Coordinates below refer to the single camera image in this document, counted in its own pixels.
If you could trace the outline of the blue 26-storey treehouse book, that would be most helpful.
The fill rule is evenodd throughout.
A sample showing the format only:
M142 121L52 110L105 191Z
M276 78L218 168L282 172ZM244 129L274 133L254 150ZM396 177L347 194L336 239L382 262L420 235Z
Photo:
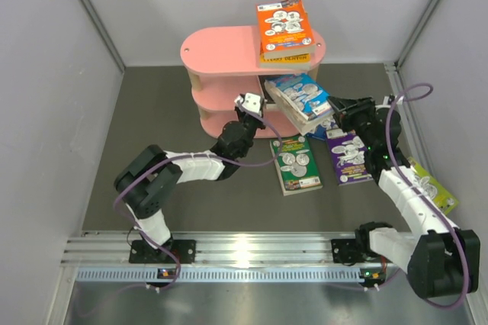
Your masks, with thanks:
M264 90L301 135L332 116L329 93L307 73L266 76Z

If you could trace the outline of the dark blue treehouse book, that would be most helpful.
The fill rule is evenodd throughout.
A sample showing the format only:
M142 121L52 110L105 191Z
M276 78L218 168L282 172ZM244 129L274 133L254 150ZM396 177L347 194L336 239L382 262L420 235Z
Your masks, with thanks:
M325 141L326 140L326 133L328 130L336 129L338 126L336 121L333 117L325 119L321 124L315 127L312 131L307 133L307 137Z

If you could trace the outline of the purple treehouse book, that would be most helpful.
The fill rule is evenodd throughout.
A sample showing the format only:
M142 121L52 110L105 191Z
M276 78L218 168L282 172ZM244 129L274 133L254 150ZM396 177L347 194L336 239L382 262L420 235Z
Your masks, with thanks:
M326 143L339 186L372 180L365 167L367 148L354 131L345 133L339 128L328 130Z

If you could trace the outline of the dark tale of two cities book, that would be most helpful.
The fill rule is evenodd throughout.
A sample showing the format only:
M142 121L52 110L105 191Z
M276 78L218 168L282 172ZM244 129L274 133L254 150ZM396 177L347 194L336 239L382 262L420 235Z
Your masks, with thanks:
M259 75L258 80L259 80L259 85L262 90L262 94L265 100L265 108L267 111L277 111L278 106L272 99L272 97L269 95L268 91L265 88L265 82L266 81L273 81L275 79L280 78L281 75Z

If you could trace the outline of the yellow 130-storey treehouse book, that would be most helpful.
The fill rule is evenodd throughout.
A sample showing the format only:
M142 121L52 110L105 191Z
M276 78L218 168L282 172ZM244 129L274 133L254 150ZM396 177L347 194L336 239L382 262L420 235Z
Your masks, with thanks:
M309 53L284 56L267 60L263 50L260 50L258 65L266 69L293 69L307 71L310 68L311 55Z

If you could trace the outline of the orange 78-storey treehouse book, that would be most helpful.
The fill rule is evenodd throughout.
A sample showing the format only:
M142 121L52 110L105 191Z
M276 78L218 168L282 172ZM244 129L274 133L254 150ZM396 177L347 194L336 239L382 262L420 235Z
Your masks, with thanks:
M316 41L303 0L256 5L256 16L265 59L311 54L315 51Z

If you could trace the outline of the lime green treehouse book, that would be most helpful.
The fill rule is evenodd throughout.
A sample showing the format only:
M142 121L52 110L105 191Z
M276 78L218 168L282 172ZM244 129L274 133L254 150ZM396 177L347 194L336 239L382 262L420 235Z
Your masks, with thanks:
M456 197L415 161L414 158L410 156L408 161L414 171L416 182L419 183L422 189L432 199L437 208L445 215L453 211L458 205Z

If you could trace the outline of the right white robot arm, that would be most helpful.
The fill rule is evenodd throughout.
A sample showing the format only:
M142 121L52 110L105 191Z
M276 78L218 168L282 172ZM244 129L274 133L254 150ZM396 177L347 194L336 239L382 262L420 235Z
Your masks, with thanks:
M401 116L390 104L373 98L329 97L338 127L353 131L366 147L364 164L378 188L407 223L408 239L385 223L363 224L356 231L356 253L364 261L383 256L401 269L422 299L477 291L480 239L462 230L435 206L415 179L415 171L398 146Z

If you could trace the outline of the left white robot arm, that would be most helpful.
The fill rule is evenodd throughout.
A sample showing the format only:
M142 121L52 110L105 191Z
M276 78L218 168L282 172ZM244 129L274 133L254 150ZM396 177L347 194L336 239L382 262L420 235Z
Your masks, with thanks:
M217 142L200 153L173 153L153 144L145 148L114 181L122 201L135 220L146 253L157 262L172 254L172 234L162 213L163 203L176 185L197 180L223 181L240 167L256 132L265 127L263 107L237 106L238 119L226 123Z

